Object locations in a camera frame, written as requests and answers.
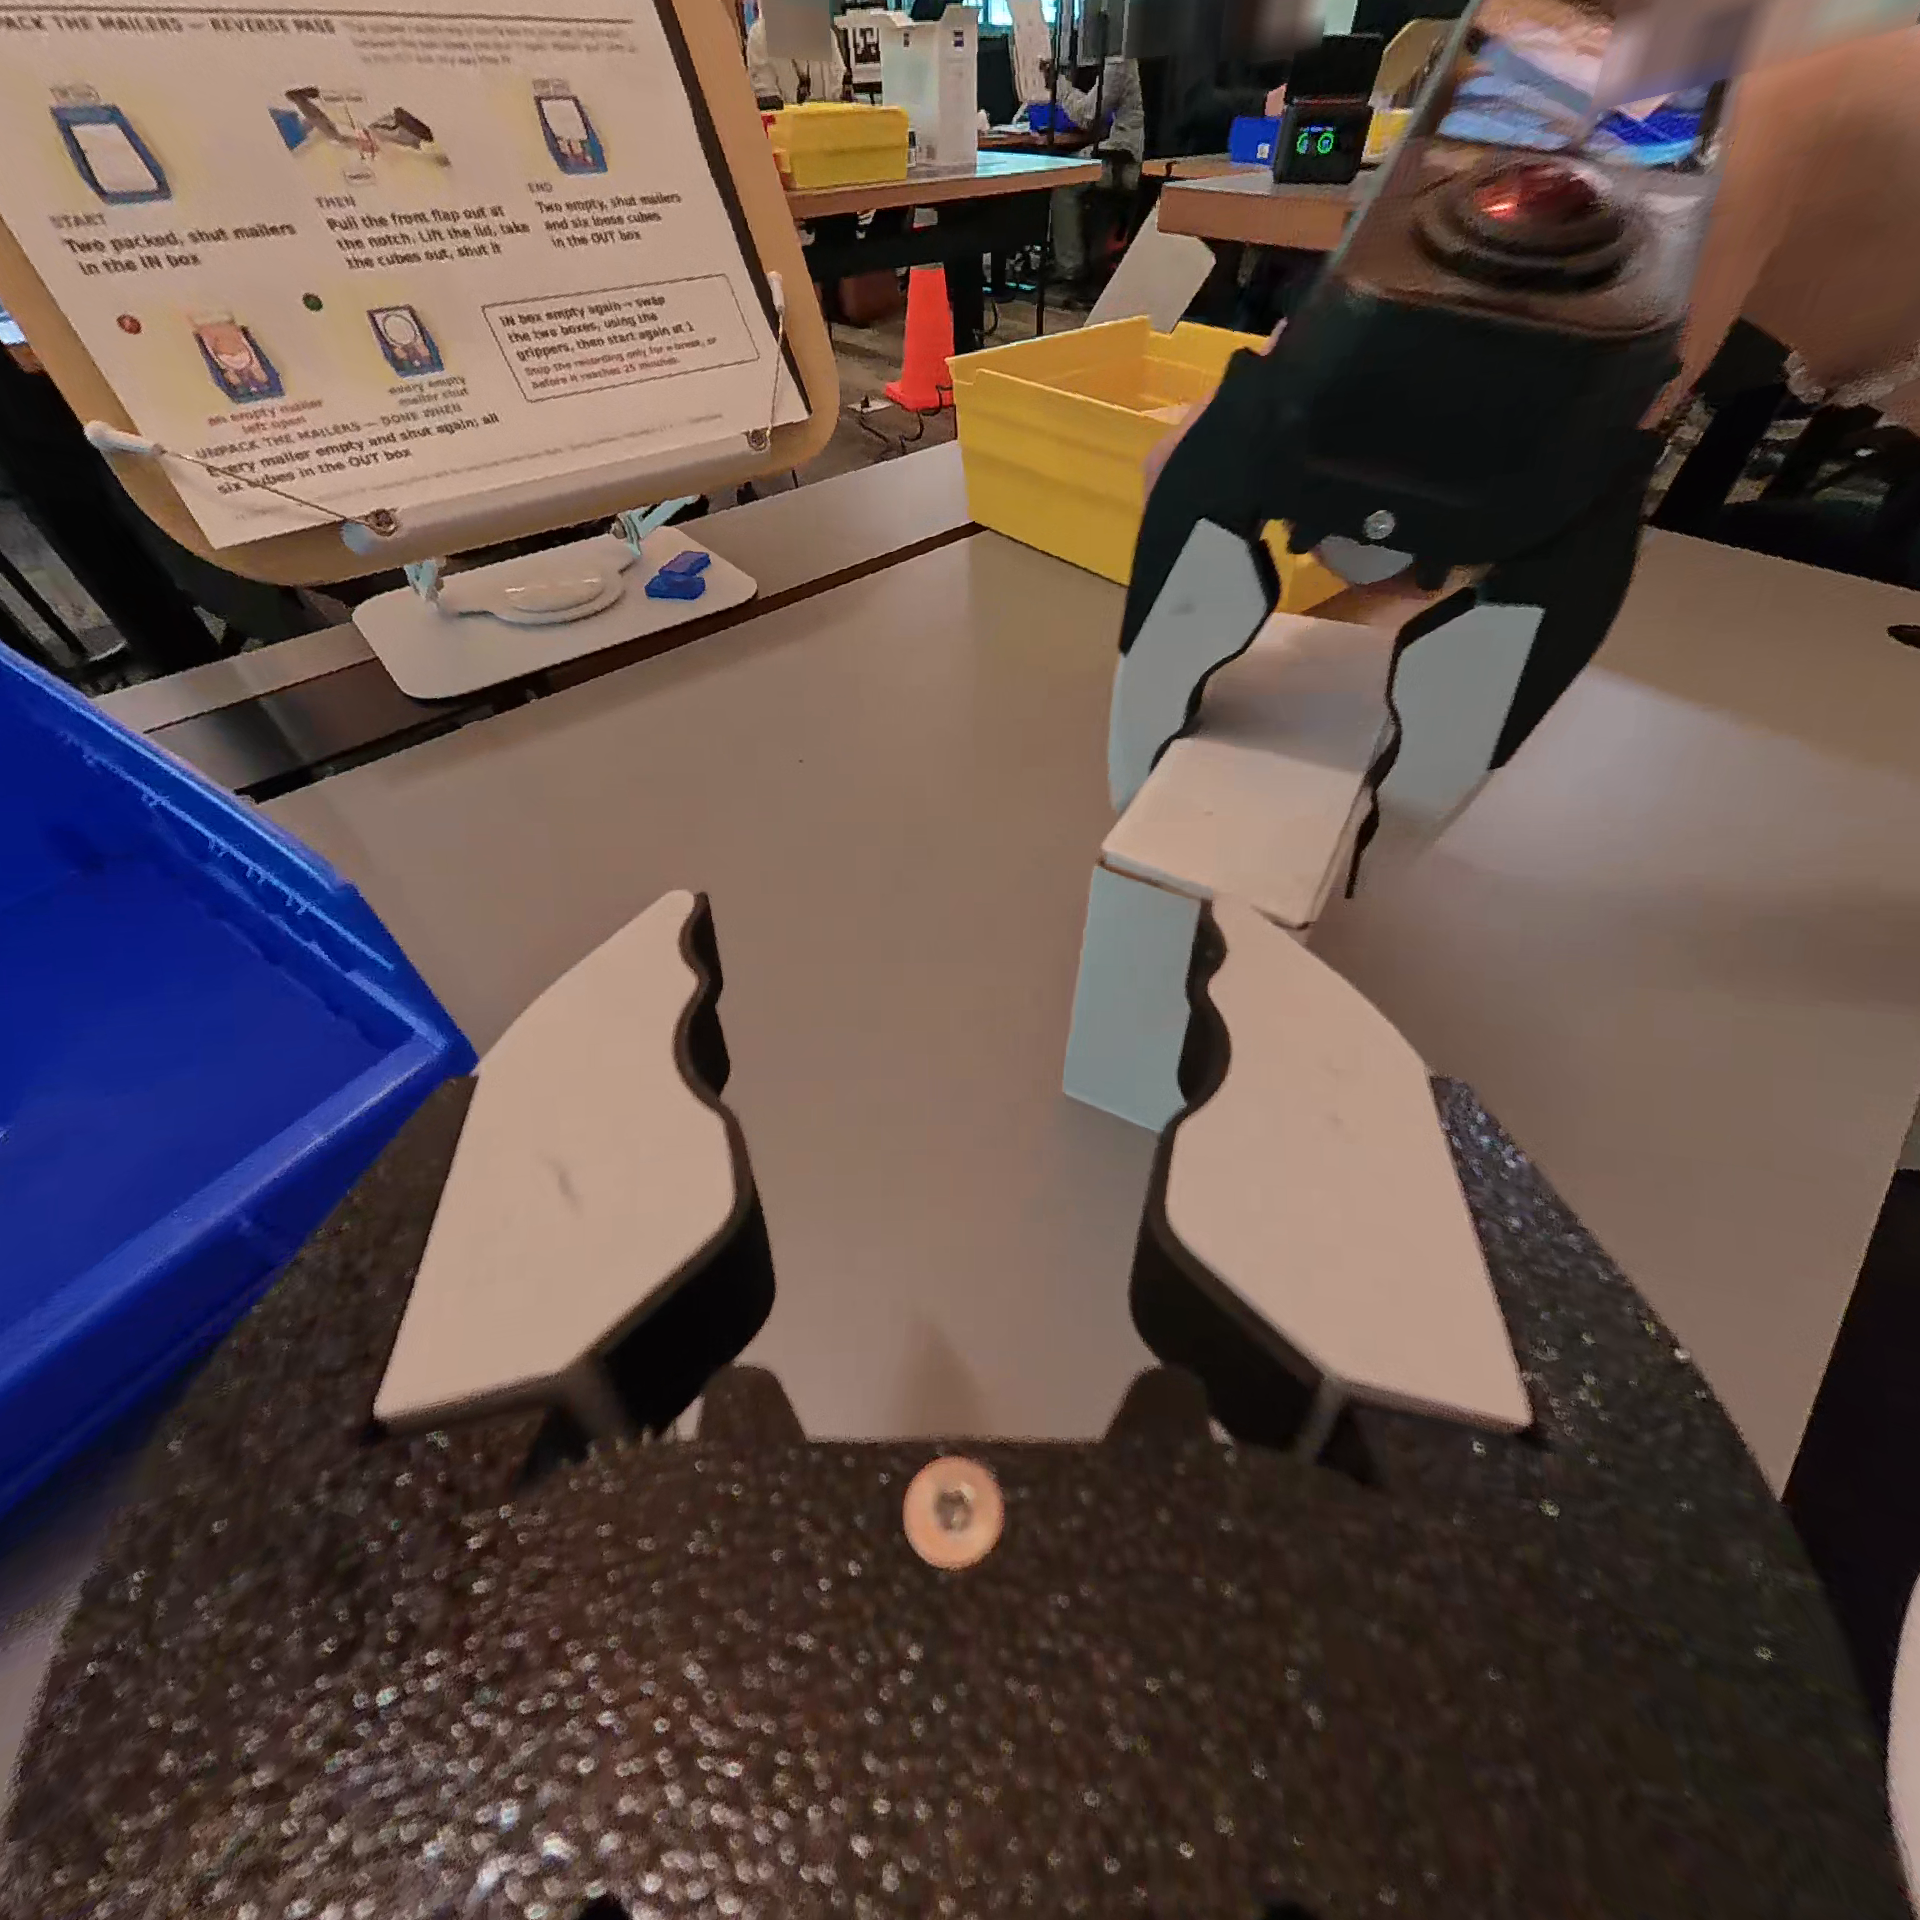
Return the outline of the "small yellow plastic bin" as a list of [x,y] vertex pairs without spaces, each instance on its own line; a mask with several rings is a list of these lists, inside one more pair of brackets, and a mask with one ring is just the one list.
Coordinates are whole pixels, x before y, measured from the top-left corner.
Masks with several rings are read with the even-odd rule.
[[894,184],[911,167],[911,116],[899,105],[806,102],[760,116],[792,192]]

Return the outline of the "white cardboard mailer box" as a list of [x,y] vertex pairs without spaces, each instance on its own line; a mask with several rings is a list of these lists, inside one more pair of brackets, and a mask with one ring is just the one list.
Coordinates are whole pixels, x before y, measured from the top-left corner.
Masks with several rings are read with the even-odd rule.
[[1203,691],[1091,866],[1062,1093],[1157,1134],[1181,1104],[1198,904],[1298,942],[1344,884],[1393,631],[1274,613]]

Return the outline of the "tall white carton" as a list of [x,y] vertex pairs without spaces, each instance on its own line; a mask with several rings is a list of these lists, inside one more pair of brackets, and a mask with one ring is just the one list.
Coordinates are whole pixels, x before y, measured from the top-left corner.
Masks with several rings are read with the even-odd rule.
[[940,15],[882,13],[882,105],[908,117],[908,167],[974,173],[978,158],[978,7]]

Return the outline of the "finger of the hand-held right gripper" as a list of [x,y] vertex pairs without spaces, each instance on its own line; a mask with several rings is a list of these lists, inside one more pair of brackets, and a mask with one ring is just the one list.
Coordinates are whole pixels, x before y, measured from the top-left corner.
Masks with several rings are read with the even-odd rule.
[[1107,794],[1122,813],[1172,743],[1187,736],[1213,676],[1243,657],[1278,609],[1265,543],[1195,522],[1120,651],[1111,687]]
[[1362,775],[1344,899],[1364,888],[1371,850],[1383,866],[1414,857],[1485,789],[1541,616],[1459,589],[1402,621],[1386,657],[1380,741]]

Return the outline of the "wooden work table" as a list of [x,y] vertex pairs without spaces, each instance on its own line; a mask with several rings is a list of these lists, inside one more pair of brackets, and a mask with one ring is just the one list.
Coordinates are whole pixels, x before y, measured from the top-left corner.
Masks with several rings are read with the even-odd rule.
[[908,170],[902,181],[789,188],[782,200],[795,227],[815,227],[822,218],[879,212],[890,208],[919,211],[1053,194],[1060,188],[1101,181],[1101,176],[1104,167],[1098,155],[978,154],[970,167]]

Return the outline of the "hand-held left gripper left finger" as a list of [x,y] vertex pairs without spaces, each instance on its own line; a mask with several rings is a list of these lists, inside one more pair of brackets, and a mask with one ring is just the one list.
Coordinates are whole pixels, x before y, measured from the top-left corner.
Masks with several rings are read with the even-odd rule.
[[668,1436],[776,1298],[727,1104],[724,958],[673,888],[488,1049],[372,1400],[378,1430],[537,1412]]

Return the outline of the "blue plastic bin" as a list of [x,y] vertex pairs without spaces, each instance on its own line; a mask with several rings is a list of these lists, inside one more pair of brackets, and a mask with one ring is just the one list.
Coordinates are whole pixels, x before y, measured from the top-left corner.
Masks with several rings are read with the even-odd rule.
[[214,1346],[477,1052],[323,857],[2,657],[2,1515]]

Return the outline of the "orange traffic cone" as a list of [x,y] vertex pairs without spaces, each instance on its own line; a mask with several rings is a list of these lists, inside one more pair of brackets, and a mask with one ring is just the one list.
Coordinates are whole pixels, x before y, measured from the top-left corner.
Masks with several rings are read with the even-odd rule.
[[951,408],[949,358],[954,329],[941,266],[915,266],[904,289],[902,372],[882,398],[904,412],[929,416]]

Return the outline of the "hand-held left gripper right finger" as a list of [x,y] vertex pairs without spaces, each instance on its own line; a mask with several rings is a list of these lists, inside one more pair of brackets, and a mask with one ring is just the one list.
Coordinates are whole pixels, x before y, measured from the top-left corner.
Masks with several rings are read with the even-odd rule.
[[1213,1430],[1303,1461],[1355,1412],[1532,1430],[1426,1061],[1243,903],[1195,913],[1178,1088],[1129,1315]]

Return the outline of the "small black display device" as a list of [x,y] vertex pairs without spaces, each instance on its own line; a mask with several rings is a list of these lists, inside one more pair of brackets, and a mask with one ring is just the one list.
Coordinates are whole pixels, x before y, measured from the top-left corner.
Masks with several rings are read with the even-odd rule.
[[1366,98],[1288,97],[1271,155],[1278,184],[1344,188],[1359,177],[1373,108]]

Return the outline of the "person's right hand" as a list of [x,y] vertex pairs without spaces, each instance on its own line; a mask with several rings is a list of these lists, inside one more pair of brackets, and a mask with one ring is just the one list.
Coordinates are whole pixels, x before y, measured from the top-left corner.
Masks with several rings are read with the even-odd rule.
[[1787,350],[1801,398],[1916,425],[1916,26],[1732,87],[1669,408],[1734,324]]

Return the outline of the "white stand base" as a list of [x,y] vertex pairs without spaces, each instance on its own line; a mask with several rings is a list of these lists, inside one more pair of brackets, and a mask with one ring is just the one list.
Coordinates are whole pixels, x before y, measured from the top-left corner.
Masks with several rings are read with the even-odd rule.
[[449,701],[633,641],[677,639],[686,625],[759,597],[740,566],[704,549],[707,574],[688,582],[699,595],[646,600],[646,578],[688,546],[704,549],[681,527],[655,527],[636,546],[623,534],[568,539],[440,574],[432,595],[378,595],[351,621],[403,694]]

